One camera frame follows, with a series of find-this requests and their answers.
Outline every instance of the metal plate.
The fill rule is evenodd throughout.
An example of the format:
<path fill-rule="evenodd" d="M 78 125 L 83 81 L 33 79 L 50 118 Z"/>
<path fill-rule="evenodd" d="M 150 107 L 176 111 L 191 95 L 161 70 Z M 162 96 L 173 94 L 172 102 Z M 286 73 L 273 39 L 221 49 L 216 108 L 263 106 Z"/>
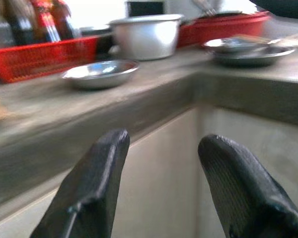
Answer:
<path fill-rule="evenodd" d="M 291 48 L 265 47 L 238 54 L 214 53 L 214 59 L 218 63 L 230 66 L 266 66 L 274 64 L 281 57 L 289 55 L 294 51 Z"/>
<path fill-rule="evenodd" d="M 134 60 L 102 61 L 72 68 L 62 78 L 77 88 L 111 88 L 128 81 L 138 68 Z"/>

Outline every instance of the cabinet door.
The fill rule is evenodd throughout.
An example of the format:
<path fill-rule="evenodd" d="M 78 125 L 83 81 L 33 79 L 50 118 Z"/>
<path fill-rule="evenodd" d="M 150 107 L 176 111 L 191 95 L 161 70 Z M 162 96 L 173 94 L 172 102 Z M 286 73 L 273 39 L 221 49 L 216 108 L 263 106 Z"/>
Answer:
<path fill-rule="evenodd" d="M 132 145 L 112 238 L 196 237 L 196 115 L 189 111 Z"/>

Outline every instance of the gray countertop surface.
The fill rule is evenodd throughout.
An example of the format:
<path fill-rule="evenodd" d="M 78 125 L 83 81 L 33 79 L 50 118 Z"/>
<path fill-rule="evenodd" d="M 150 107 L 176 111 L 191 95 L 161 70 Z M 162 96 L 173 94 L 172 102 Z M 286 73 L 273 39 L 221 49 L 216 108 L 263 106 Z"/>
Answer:
<path fill-rule="evenodd" d="M 182 48 L 102 91 L 74 90 L 60 75 L 0 84 L 13 113 L 0 122 L 0 204 L 73 166 L 105 131 L 133 136 L 198 101 L 298 125 L 298 51 L 269 67 L 228 68 Z"/>

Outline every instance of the kitchen utensil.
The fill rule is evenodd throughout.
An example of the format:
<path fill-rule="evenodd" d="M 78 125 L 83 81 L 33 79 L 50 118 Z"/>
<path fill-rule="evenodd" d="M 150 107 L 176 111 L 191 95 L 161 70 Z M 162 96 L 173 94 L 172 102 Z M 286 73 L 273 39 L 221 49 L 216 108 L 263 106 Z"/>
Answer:
<path fill-rule="evenodd" d="M 216 19 L 216 18 L 221 18 L 221 17 L 227 17 L 227 16 L 239 16 L 239 15 L 246 15 L 245 13 L 242 13 L 241 11 L 230 11 L 230 12 L 221 12 L 221 13 L 216 13 L 212 16 L 201 16 L 198 19 L 204 19 L 204 18 L 212 18 L 212 19 Z"/>
<path fill-rule="evenodd" d="M 237 53 L 263 47 L 264 44 L 248 41 L 239 37 L 210 40 L 204 44 L 207 49 L 216 53 Z"/>
<path fill-rule="evenodd" d="M 63 180 L 31 238 L 110 238 L 129 144 L 124 129 L 101 137 Z"/>
<path fill-rule="evenodd" d="M 122 56 L 155 60 L 174 54 L 182 15 L 130 17 L 110 22 Z"/>
<path fill-rule="evenodd" d="M 82 89 L 111 88 L 125 83 L 139 68 L 139 63 L 121 59 L 91 63 L 72 68 L 63 79 Z"/>
<path fill-rule="evenodd" d="M 192 0 L 192 2 L 200 9 L 206 16 L 213 16 L 216 14 L 215 9 L 207 0 Z"/>
<path fill-rule="evenodd" d="M 229 66 L 266 66 L 276 63 L 280 58 L 294 51 L 292 48 L 271 46 L 236 54 L 214 53 L 214 59 L 218 63 Z"/>

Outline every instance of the red basket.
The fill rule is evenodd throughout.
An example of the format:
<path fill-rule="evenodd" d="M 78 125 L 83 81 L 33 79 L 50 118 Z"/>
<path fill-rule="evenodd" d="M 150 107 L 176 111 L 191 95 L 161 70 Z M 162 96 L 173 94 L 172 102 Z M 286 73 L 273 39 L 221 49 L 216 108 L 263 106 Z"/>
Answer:
<path fill-rule="evenodd" d="M 196 44 L 198 42 L 194 25 L 180 27 L 177 48 Z"/>
<path fill-rule="evenodd" d="M 19 82 L 95 60 L 97 37 L 0 49 L 0 79 Z"/>
<path fill-rule="evenodd" d="M 231 37 L 237 34 L 260 36 L 264 22 L 269 19 L 268 12 L 253 15 L 202 18 L 194 23 L 199 44 L 209 40 Z"/>

